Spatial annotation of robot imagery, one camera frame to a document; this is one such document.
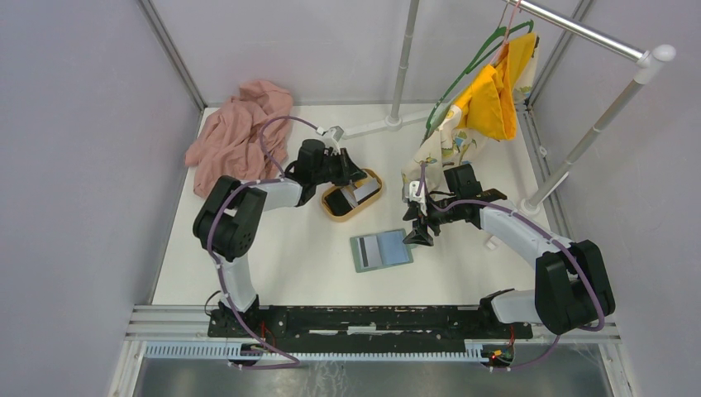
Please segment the yellow oval card tray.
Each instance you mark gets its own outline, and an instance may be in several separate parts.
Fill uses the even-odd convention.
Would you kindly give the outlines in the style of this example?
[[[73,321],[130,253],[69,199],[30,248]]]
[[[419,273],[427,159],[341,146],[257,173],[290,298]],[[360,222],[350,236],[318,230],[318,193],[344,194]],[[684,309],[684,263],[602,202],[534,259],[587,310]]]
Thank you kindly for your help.
[[[322,194],[322,198],[320,199],[320,203],[321,203],[321,205],[322,205],[322,209],[324,210],[324,212],[327,214],[327,216],[328,216],[332,221],[334,221],[334,222],[346,222],[347,220],[349,220],[350,218],[353,218],[353,217],[354,217],[355,215],[357,215],[358,213],[360,213],[360,212],[362,212],[363,210],[367,209],[370,205],[372,205],[373,203],[375,203],[376,201],[378,201],[379,198],[381,197],[381,195],[382,195],[382,193],[383,193],[383,191],[384,191],[384,182],[383,182],[383,180],[382,180],[372,169],[365,168],[365,169],[363,169],[363,170],[364,170],[365,173],[367,174],[367,177],[366,177],[366,178],[374,178],[374,179],[377,179],[377,180],[379,181],[379,184],[380,184],[380,189],[379,189],[379,191],[377,191],[376,194],[374,194],[373,196],[369,197],[366,201],[364,201],[363,203],[361,203],[361,204],[358,205],[357,207],[353,207],[353,209],[352,209],[348,214],[346,214],[345,216],[334,217],[334,216],[329,212],[329,210],[328,210],[326,204],[324,203],[323,199],[324,199],[331,191],[333,191],[334,189],[343,189],[343,188],[345,188],[346,186],[343,186],[343,187],[340,187],[340,186],[332,186],[332,187],[330,187],[329,189],[327,189],[327,190]]]

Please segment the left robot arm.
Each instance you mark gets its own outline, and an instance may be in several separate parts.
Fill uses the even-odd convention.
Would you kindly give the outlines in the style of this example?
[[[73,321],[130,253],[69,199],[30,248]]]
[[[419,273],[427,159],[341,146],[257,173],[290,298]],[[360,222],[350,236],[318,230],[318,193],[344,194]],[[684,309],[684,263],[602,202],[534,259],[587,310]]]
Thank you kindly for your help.
[[[350,186],[368,176],[345,148],[334,149],[318,139],[303,141],[298,158],[273,179],[248,182],[222,176],[215,183],[193,223],[193,235],[211,257],[231,312],[228,326],[240,337],[259,328],[259,302],[250,276],[248,251],[264,212],[305,205],[323,184]]]

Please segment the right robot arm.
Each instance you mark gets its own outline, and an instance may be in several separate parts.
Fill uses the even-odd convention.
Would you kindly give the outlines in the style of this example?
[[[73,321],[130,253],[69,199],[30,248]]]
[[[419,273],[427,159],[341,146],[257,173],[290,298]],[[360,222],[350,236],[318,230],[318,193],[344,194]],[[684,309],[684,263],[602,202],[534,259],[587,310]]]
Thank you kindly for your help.
[[[615,299],[599,247],[575,242],[545,229],[519,212],[497,189],[483,189],[471,165],[444,173],[448,193],[434,199],[426,166],[403,186],[412,224],[406,245],[433,246],[441,226],[466,222],[498,238],[516,252],[535,275],[530,290],[505,289],[479,302],[477,324],[487,337],[499,337],[512,323],[541,324],[555,335],[575,329],[597,332],[615,310]]]

